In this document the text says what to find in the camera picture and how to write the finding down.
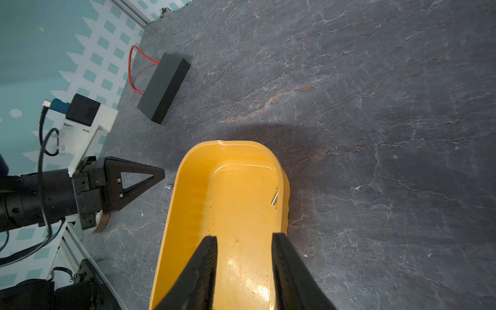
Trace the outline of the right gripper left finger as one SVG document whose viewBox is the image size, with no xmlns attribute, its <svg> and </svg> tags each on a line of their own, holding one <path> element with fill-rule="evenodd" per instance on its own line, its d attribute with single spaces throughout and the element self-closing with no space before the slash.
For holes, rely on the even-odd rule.
<svg viewBox="0 0 496 310">
<path fill-rule="evenodd" d="M 156 309 L 212 309 L 218 259 L 215 236 L 206 236 Z"/>
</svg>

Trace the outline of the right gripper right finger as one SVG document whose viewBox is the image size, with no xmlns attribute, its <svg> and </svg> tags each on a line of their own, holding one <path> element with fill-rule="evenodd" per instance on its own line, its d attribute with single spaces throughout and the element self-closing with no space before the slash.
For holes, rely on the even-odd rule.
<svg viewBox="0 0 496 310">
<path fill-rule="evenodd" d="M 277 309 L 336 310 L 284 233 L 273 234 L 271 256 Z"/>
</svg>

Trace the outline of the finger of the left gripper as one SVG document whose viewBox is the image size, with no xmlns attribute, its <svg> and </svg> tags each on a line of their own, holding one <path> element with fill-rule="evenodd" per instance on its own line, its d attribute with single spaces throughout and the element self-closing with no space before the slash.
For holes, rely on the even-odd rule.
<svg viewBox="0 0 496 310">
<path fill-rule="evenodd" d="M 92 233 L 102 233 L 107 227 L 110 219 L 111 213 L 104 213 L 103 211 L 97 213 L 96 226 L 92 228 Z"/>
<path fill-rule="evenodd" d="M 161 167 L 106 157 L 103 162 L 105 213 L 115 213 L 128 206 L 165 178 Z"/>
</svg>

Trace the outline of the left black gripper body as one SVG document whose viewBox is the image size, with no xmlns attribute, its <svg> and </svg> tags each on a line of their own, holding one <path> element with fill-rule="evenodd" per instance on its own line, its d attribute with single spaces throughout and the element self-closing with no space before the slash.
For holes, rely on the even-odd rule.
<svg viewBox="0 0 496 310">
<path fill-rule="evenodd" d="M 72 175 L 72 184 L 77 205 L 77 212 L 82 230 L 92 230 L 96 226 L 96 214 L 103 211 L 105 202 L 101 187 L 96 184 L 94 168 L 95 156 L 81 160 Z"/>
</svg>

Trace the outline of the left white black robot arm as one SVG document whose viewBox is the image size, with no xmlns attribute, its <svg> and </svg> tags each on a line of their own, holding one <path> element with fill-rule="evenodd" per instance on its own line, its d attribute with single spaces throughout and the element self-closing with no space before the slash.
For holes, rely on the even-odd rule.
<svg viewBox="0 0 496 310">
<path fill-rule="evenodd" d="M 52 170 L 1 177 L 1 231 L 33 224 L 50 228 L 77 215 L 81 228 L 102 232 L 111 214 L 165 178 L 160 167 L 115 157 L 89 156 L 75 172 Z M 54 275 L 47 280 L 25 280 L 1 290 L 1 309 L 123 309 L 96 265 L 84 258 L 76 272 L 63 271 L 74 284 L 56 288 Z"/>
</svg>

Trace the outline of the yellow plastic storage box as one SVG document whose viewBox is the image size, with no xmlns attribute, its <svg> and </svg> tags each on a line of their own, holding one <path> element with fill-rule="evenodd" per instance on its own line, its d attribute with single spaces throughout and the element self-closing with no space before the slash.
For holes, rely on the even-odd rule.
<svg viewBox="0 0 496 310">
<path fill-rule="evenodd" d="M 275 309 L 271 243 L 274 233 L 288 230 L 289 196 L 288 177 L 264 145 L 211 141 L 194 146 L 176 174 L 150 308 L 170 291 L 203 238 L 215 236 L 213 307 Z"/>
</svg>

